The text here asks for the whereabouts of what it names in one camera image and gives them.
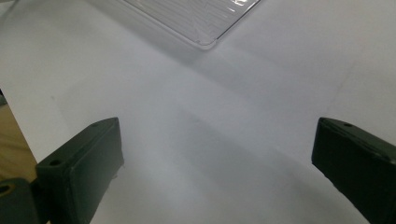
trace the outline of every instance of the black plastic part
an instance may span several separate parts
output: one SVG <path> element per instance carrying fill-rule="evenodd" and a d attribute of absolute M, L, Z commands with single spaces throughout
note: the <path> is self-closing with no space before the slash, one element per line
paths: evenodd
<path fill-rule="evenodd" d="M 90 223 L 123 164 L 118 119 L 96 122 L 36 166 L 52 224 Z"/>
<path fill-rule="evenodd" d="M 312 162 L 370 223 L 396 223 L 395 146 L 349 123 L 322 118 Z"/>
<path fill-rule="evenodd" d="M 0 182 L 0 223 L 41 224 L 26 180 L 14 178 Z"/>

